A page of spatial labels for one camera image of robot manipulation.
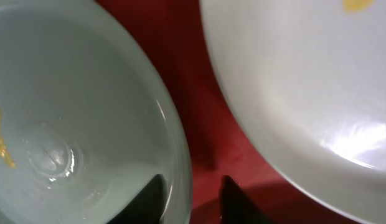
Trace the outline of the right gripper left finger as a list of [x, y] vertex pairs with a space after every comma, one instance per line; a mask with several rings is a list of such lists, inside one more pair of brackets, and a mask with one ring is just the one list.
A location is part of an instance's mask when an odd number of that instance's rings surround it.
[[163, 175], [155, 175], [108, 224], [161, 224], [165, 207]]

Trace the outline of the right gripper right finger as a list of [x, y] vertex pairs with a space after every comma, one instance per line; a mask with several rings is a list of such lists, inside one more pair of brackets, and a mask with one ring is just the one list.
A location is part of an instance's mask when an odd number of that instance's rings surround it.
[[272, 224], [228, 175], [223, 176], [220, 191], [221, 224]]

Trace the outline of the pale green plate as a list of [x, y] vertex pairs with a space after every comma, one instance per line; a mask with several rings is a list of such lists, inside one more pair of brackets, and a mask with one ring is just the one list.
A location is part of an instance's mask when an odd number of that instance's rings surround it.
[[0, 223], [108, 223], [157, 174], [188, 223], [189, 148], [158, 71], [95, 1], [0, 1]]

